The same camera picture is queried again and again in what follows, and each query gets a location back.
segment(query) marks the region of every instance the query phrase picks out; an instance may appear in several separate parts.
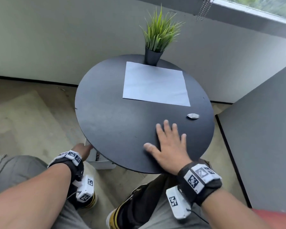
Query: potted plant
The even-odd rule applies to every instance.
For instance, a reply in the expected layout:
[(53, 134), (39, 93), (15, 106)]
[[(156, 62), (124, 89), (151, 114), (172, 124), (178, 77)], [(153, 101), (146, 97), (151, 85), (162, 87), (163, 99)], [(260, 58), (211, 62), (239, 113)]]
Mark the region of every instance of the potted plant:
[(172, 23), (172, 18), (175, 15), (167, 13), (164, 17), (161, 6), (159, 16), (157, 8), (153, 16), (149, 14), (151, 22), (146, 21), (147, 31), (141, 27), (145, 37), (145, 64), (156, 66), (164, 49), (179, 35), (183, 23)]

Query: round black table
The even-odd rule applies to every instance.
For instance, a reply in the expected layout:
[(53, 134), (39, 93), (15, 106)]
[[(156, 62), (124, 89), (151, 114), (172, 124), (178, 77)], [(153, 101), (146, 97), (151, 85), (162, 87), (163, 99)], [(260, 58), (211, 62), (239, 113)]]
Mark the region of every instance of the round black table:
[[(176, 123), (180, 135), (187, 134), (187, 152), (198, 159), (208, 148), (214, 133), (214, 112), (208, 96), (185, 71), (183, 76), (190, 107), (123, 99), (126, 62), (144, 63), (143, 55), (122, 55), (91, 68), (81, 80), (75, 97), (75, 111), (87, 140), (108, 160), (141, 173), (164, 170), (144, 149), (150, 142), (158, 148), (156, 124)], [(160, 60), (158, 67), (182, 70)], [(200, 115), (197, 120), (189, 113)]]

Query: gray wall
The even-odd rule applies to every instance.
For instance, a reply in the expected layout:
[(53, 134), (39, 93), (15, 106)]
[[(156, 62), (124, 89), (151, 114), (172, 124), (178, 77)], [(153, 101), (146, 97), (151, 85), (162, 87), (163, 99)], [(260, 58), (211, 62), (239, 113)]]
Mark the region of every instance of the gray wall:
[(286, 211), (286, 68), (219, 119), (252, 207)]
[[(104, 59), (144, 54), (137, 0), (0, 0), (0, 76), (78, 84)], [(162, 58), (211, 100), (235, 102), (286, 66), (286, 39), (177, 11), (185, 22)]]

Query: wrist strap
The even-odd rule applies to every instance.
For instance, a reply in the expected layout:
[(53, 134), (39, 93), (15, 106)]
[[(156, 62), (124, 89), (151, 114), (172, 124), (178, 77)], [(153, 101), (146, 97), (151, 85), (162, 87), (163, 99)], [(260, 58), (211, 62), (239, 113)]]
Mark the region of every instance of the wrist strap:
[(66, 164), (71, 171), (71, 183), (73, 181), (81, 181), (84, 173), (84, 163), (79, 153), (70, 150), (59, 154), (50, 162), (48, 168), (57, 163)]
[(222, 186), (221, 177), (205, 164), (191, 162), (178, 173), (178, 189), (187, 201), (199, 206)]

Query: black plant pot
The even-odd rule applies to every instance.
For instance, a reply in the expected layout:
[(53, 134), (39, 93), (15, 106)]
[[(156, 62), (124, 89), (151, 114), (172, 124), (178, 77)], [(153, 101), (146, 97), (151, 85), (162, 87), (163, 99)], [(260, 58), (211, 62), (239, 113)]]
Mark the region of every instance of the black plant pot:
[(156, 66), (163, 52), (154, 52), (145, 47), (144, 62), (147, 65)]

